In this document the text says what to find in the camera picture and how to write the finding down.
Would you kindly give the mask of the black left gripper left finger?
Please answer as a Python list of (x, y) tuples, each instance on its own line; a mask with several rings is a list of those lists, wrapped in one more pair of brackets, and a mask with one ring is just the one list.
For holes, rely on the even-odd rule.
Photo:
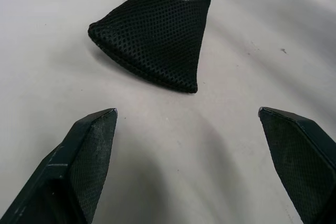
[(45, 156), (0, 224), (92, 224), (109, 169), (118, 112), (89, 114)]

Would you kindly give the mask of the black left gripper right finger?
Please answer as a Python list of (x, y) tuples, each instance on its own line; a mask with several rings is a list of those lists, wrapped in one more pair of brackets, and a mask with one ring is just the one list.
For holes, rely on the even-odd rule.
[(336, 224), (336, 142), (313, 120), (258, 111), (275, 170), (303, 224)]

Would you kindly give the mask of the black mesh bag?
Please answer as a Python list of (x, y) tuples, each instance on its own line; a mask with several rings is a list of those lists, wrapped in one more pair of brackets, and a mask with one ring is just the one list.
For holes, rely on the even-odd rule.
[(129, 72), (166, 88), (196, 93), (211, 0), (127, 0), (90, 24), (90, 39)]

